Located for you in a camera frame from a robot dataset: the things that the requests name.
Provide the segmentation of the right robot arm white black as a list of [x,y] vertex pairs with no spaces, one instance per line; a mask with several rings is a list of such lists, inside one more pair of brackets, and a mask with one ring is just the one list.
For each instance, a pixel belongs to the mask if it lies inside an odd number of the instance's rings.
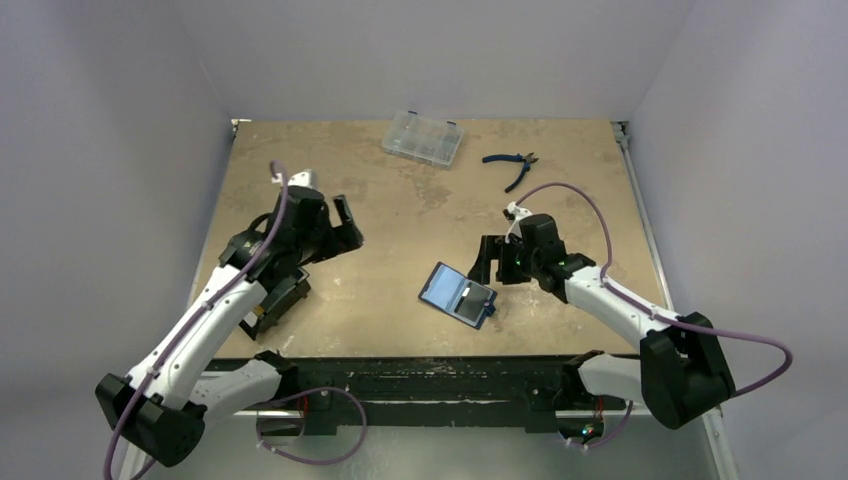
[[563,367],[561,392],[576,407],[599,396],[646,406],[669,429],[678,429],[731,399],[736,385],[710,320],[655,309],[608,279],[590,257],[569,252],[555,220],[532,214],[507,235],[484,235],[468,275],[504,285],[536,282],[564,304],[586,312],[633,346],[636,358],[594,350]]

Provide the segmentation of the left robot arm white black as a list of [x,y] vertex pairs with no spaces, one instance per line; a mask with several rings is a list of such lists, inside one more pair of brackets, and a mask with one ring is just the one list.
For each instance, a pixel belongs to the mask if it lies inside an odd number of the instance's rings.
[[199,380],[239,323],[302,266],[362,244],[344,196],[327,200],[313,188],[282,188],[273,211],[229,240],[203,292],[151,353],[127,374],[98,383],[95,396],[114,438],[173,467],[207,427],[246,407],[284,409],[299,398],[335,393],[330,385],[310,387],[297,365],[272,351],[205,386]]

